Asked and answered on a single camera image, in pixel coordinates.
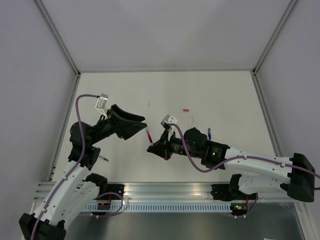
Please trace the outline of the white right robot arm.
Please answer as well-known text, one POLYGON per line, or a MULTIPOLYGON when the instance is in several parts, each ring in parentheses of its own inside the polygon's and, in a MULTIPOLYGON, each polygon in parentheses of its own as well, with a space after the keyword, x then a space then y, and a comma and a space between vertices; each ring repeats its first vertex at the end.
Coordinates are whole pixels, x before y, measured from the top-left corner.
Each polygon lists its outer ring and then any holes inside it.
POLYGON ((251 154, 226 144, 209 140, 195 127, 181 132, 174 124, 164 124, 160 139, 146 151, 164 160, 173 154, 186 156, 201 173, 215 170, 239 170, 229 183, 211 186, 214 200, 230 202, 254 200, 259 193, 286 193, 296 201, 315 200, 315 179, 319 177, 309 160, 300 153, 293 157, 251 154))

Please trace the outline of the blue ballpoint pen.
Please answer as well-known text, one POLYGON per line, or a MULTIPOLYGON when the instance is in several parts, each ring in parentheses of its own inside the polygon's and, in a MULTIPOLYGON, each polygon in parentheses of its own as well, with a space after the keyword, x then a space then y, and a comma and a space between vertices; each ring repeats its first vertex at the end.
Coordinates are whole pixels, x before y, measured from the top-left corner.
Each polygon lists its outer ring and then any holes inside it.
POLYGON ((207 129, 207 136, 208 136, 208 140, 210 141, 212 139, 211 128, 207 129))

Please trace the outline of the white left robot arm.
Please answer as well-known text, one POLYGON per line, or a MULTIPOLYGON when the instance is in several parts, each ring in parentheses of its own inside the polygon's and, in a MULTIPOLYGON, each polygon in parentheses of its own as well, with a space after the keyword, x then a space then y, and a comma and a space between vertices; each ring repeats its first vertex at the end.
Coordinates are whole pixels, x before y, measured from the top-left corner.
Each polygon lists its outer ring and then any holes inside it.
POLYGON ((94 145, 113 134, 127 140, 147 127, 144 120, 113 104, 95 125, 74 123, 69 139, 72 149, 61 176, 38 208, 19 219, 24 239, 63 240, 85 206, 109 193, 107 178, 90 172, 101 151, 94 145))

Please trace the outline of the red gel pen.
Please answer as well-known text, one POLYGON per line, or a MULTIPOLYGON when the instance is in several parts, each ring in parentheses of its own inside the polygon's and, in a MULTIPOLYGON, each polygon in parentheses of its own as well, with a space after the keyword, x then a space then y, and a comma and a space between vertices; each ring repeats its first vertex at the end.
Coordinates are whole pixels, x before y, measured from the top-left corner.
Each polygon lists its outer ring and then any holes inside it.
POLYGON ((147 135, 148 141, 149 141, 150 145, 152 146, 154 143, 153 143, 153 140, 152 140, 152 137, 151 137, 150 130, 148 128, 146 128, 145 131, 146 131, 146 135, 147 135))

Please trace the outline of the green gel pen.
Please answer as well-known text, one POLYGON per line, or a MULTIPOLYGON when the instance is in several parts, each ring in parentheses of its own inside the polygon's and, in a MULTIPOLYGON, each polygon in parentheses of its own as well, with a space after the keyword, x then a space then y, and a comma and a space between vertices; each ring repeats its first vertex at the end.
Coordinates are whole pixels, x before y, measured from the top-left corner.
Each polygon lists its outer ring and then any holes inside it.
POLYGON ((99 155, 98 157, 99 157, 100 159, 106 161, 106 162, 109 162, 109 159, 106 158, 106 157, 104 157, 104 156, 102 156, 102 155, 99 155))

